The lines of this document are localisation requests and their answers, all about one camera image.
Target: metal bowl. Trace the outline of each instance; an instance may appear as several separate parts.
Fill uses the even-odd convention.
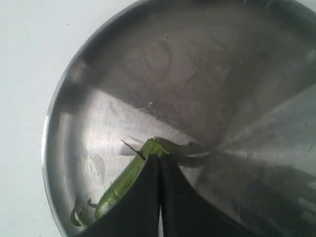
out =
[[[209,151],[181,167],[210,203],[261,233],[315,235],[316,17],[290,0],[141,1],[65,71],[42,141],[62,235],[159,136]]]

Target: green insect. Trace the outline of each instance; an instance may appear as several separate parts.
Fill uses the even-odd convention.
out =
[[[145,164],[144,159],[147,159],[152,154],[162,157],[163,155],[180,153],[181,147],[159,137],[147,140],[139,152],[135,151],[137,155],[105,191],[98,204],[91,204],[91,200],[88,201],[88,205],[95,208],[95,219],[100,219],[126,194],[141,172]],[[84,208],[74,209],[71,220],[76,226],[87,228],[92,223],[85,217],[84,211]]]

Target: white surface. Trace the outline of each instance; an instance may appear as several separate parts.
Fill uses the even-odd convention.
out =
[[[46,201],[40,162],[50,98],[80,46],[132,2],[0,1],[1,236],[60,235]],[[316,0],[304,3],[316,10]]]

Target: stainless steel bowl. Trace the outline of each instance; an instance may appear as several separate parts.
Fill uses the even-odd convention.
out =
[[[316,17],[290,0],[141,1],[65,71],[45,122],[47,198],[62,235],[159,136],[212,151],[182,167],[244,225],[316,234]]]

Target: white table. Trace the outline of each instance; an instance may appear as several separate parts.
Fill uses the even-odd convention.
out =
[[[315,0],[300,1],[316,11]],[[50,98],[86,39],[133,2],[0,1],[1,236],[60,236],[41,174],[41,134]]]

